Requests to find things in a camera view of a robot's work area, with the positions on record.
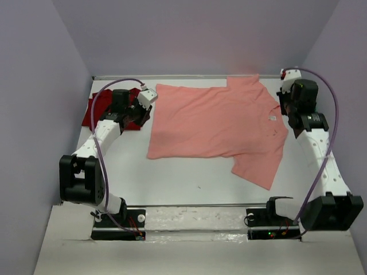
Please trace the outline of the pink polo shirt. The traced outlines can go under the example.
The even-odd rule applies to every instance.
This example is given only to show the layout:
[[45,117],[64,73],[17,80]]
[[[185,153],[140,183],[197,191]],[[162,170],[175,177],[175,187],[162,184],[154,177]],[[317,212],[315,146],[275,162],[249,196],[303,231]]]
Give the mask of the pink polo shirt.
[[259,76],[228,77],[224,87],[156,90],[149,159],[232,158],[235,175],[272,187],[288,130]]

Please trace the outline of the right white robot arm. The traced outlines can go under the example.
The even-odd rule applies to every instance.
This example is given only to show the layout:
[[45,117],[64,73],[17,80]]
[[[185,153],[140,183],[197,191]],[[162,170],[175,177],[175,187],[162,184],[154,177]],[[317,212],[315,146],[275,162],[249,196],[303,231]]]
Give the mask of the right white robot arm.
[[347,231],[364,207],[353,195],[338,169],[331,147],[329,125],[315,110],[318,85],[301,77],[284,78],[279,97],[281,113],[287,116],[301,146],[314,182],[301,200],[271,197],[264,210],[272,225],[284,218],[300,222],[306,231]]

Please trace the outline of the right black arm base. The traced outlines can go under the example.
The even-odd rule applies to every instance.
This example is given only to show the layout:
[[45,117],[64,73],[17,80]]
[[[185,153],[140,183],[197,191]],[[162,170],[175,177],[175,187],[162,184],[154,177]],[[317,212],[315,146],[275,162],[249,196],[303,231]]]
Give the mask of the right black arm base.
[[246,209],[244,224],[250,241],[275,239],[301,239],[300,228],[293,220],[275,212],[275,202],[290,197],[270,197],[264,207]]

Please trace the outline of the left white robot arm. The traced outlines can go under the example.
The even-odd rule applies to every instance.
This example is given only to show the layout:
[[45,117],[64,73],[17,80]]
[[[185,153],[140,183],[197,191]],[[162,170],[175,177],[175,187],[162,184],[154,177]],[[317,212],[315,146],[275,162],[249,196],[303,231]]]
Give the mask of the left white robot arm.
[[126,201],[110,193],[103,156],[130,125],[142,127],[149,120],[158,95],[152,89],[115,89],[110,94],[105,107],[88,108],[92,133],[72,155],[61,157],[59,186],[62,201],[91,206],[106,213],[112,225],[121,226],[127,219]]

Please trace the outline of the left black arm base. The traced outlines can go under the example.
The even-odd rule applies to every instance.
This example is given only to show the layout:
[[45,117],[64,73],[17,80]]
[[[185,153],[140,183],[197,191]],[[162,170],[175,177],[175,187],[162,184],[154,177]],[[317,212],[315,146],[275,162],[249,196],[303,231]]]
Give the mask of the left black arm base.
[[118,214],[92,211],[91,239],[95,241],[145,241],[146,210],[124,207]]

